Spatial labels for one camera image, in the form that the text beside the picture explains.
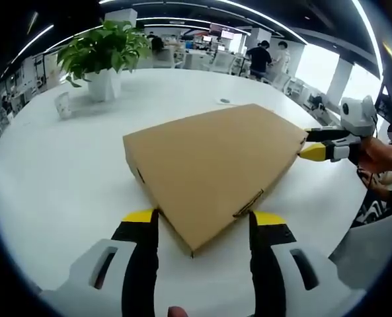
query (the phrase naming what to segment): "cardboard box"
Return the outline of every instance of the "cardboard box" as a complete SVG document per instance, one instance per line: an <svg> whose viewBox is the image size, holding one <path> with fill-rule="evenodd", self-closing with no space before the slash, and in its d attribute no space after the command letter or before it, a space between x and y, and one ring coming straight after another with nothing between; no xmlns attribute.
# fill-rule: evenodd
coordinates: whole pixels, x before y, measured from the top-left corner
<svg viewBox="0 0 392 317"><path fill-rule="evenodd" d="M192 252L244 215L293 164L307 134L255 104L124 136L134 176Z"/></svg>

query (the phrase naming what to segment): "white round table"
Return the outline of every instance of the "white round table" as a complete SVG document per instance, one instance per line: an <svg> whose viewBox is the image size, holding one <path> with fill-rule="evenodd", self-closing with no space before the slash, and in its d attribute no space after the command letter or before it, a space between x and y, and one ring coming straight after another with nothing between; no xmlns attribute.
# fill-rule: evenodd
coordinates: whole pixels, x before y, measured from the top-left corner
<svg viewBox="0 0 392 317"><path fill-rule="evenodd" d="M125 161L122 136L171 120L256 103L301 128L319 124L269 85L182 69L122 74L121 98L60 120L54 98L90 103L87 88L64 84L36 96L0 139L0 233L14 261L43 289L55 289L69 266L121 219L150 208ZM297 158L258 208L285 218L295 237L329 256L347 233L366 189L347 160ZM159 225L156 310L178 305L210 316L254 312L249 226L237 221L194 259Z"/></svg>

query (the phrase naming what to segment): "white flower pot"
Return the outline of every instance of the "white flower pot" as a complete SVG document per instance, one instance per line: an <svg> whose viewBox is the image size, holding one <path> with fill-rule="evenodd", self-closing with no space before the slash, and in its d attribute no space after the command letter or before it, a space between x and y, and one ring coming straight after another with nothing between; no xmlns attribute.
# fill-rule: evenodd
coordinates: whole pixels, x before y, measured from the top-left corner
<svg viewBox="0 0 392 317"><path fill-rule="evenodd" d="M85 78L90 81L90 96L96 102L117 99L121 93L121 71L103 69L99 74L88 73Z"/></svg>

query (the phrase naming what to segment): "window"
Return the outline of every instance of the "window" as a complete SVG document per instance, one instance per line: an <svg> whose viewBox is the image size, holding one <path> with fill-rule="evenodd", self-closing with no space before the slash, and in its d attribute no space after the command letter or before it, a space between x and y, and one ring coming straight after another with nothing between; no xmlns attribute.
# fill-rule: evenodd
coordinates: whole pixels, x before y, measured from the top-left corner
<svg viewBox="0 0 392 317"><path fill-rule="evenodd" d="M304 47L295 76L326 94L339 58L337 53L308 44Z"/></svg>
<svg viewBox="0 0 392 317"><path fill-rule="evenodd" d="M370 95L373 102L376 102L380 89L381 81L377 77L363 67L354 64L342 97L363 100L367 95Z"/></svg>

